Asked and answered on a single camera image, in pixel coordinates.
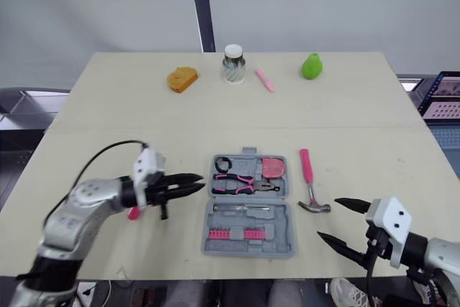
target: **pink hammer handle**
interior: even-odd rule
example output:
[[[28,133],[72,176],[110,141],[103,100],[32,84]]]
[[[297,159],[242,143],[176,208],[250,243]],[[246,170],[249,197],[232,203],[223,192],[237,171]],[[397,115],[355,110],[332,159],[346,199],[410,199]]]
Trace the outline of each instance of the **pink hammer handle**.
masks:
[[[311,169],[310,155],[308,149],[300,149],[300,161],[302,161],[303,178],[306,183],[313,182],[313,169]]]

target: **laptop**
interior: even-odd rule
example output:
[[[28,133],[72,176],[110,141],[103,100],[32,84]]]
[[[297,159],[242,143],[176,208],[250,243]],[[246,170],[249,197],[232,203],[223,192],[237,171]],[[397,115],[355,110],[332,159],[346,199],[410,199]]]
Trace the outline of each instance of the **laptop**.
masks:
[[[443,71],[428,81],[432,84],[416,104],[418,111],[460,176],[460,71]]]

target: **screwdriver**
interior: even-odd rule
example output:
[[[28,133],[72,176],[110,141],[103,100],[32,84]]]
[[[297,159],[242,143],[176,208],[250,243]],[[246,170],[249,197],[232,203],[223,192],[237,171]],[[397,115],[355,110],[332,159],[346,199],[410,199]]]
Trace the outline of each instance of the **screwdriver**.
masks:
[[[270,211],[269,206],[245,206],[245,205],[226,205],[214,204],[214,211],[246,211],[246,210],[265,210]]]

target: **jar lid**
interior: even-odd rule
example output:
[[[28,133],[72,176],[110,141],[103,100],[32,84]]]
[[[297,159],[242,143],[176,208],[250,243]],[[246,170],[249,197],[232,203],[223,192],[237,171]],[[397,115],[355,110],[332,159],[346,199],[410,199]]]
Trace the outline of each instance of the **jar lid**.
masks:
[[[225,56],[228,58],[240,58],[243,55],[243,47],[240,45],[225,46]]]

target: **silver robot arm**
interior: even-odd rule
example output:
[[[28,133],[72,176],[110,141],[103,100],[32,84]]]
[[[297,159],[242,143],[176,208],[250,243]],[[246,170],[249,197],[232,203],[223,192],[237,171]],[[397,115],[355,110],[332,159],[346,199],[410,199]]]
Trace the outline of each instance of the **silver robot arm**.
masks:
[[[445,295],[448,306],[460,307],[460,244],[436,238],[428,241],[410,232],[412,217],[395,197],[374,199],[372,203],[352,198],[339,198],[336,202],[366,214],[369,225],[364,254],[336,237],[319,232],[336,252],[361,265],[368,276],[372,274],[377,257],[390,260],[392,267],[406,265],[410,279],[430,285],[431,289],[429,281],[433,279]]]
[[[196,174],[164,175],[164,159],[144,148],[134,164],[134,178],[93,179],[74,187],[67,198],[49,215],[37,256],[10,306],[71,306],[76,278],[102,223],[126,208],[161,205],[202,189]]]

